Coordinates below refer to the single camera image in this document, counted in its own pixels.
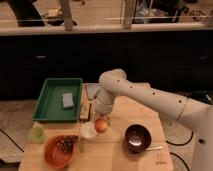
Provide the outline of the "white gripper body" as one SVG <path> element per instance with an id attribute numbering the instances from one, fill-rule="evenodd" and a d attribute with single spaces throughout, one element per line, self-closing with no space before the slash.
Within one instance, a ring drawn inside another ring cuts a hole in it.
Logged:
<path id="1" fill-rule="evenodd" d="M 113 110 L 113 99 L 100 99 L 97 98 L 94 103 L 94 121 L 103 119 L 110 124 L 110 113 Z"/>

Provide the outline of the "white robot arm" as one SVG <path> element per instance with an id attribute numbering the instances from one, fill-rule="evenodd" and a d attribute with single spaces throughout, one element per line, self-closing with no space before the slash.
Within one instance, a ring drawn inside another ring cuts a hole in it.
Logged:
<path id="1" fill-rule="evenodd" d="M 116 97 L 126 96 L 165 114 L 197 134 L 191 171 L 213 171 L 213 105 L 130 82 L 123 69 L 103 72 L 99 85 L 96 113 L 108 115 Z"/>

